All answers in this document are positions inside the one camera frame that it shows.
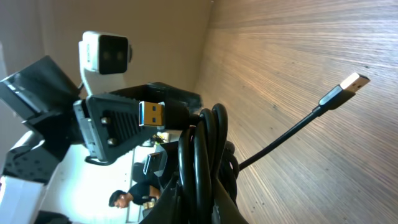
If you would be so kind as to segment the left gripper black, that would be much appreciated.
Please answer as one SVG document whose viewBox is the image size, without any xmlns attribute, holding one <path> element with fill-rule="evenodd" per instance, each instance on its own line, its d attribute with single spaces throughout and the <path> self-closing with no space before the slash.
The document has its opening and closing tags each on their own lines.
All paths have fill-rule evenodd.
<svg viewBox="0 0 398 224">
<path fill-rule="evenodd" d="M 114 162 L 150 139 L 157 128 L 139 126 L 139 102 L 116 95 L 91 95 L 73 110 L 90 156 Z"/>
</svg>

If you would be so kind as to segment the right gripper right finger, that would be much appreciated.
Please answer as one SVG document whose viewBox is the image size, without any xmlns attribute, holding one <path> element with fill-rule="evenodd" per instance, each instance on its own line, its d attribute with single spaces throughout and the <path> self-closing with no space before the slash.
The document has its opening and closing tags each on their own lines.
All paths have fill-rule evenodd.
<svg viewBox="0 0 398 224">
<path fill-rule="evenodd" d="M 213 198 L 214 224 L 248 224 L 219 180 L 213 183 Z"/>
</svg>

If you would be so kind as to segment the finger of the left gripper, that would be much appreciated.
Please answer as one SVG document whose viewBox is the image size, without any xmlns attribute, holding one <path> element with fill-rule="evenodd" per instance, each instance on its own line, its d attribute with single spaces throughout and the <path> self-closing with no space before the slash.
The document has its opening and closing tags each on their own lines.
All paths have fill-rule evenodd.
<svg viewBox="0 0 398 224">
<path fill-rule="evenodd" d="M 199 94 L 161 82 L 123 88 L 111 91 L 111 94 L 152 103 L 173 100 L 184 104 L 190 113 L 195 113 L 202 108 L 202 100 Z"/>
</svg>

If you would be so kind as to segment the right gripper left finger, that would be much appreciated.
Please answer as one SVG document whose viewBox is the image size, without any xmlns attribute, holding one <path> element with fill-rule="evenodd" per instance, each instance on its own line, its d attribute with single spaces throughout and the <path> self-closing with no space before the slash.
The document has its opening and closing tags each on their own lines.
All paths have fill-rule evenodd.
<svg viewBox="0 0 398 224">
<path fill-rule="evenodd" d="M 182 201 L 178 177 L 172 177 L 160 199 L 140 224 L 181 223 Z"/>
</svg>

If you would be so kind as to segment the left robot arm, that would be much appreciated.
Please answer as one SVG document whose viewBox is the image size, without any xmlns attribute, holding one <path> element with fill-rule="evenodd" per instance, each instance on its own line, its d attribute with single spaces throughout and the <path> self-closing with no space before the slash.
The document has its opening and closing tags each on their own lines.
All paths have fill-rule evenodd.
<svg viewBox="0 0 398 224">
<path fill-rule="evenodd" d="M 2 223 L 36 221 L 45 189 L 70 146 L 84 146 L 87 163 L 109 166 L 152 137 L 157 129 L 143 122 L 141 101 L 181 104 L 191 113 L 202 106 L 199 94 L 161 82 L 83 99 L 49 56 L 3 79 L 1 99 L 28 128 L 1 169 Z"/>
</svg>

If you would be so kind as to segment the person in background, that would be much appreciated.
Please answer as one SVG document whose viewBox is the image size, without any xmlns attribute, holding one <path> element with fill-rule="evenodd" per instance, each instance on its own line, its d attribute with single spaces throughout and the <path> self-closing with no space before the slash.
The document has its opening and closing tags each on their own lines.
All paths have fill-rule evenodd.
<svg viewBox="0 0 398 224">
<path fill-rule="evenodd" d="M 134 184 L 127 192 L 116 190 L 109 198 L 108 206 L 116 208 L 127 208 L 132 202 L 143 205 L 146 202 L 160 198 L 160 185 L 154 180 L 145 180 Z"/>
</svg>

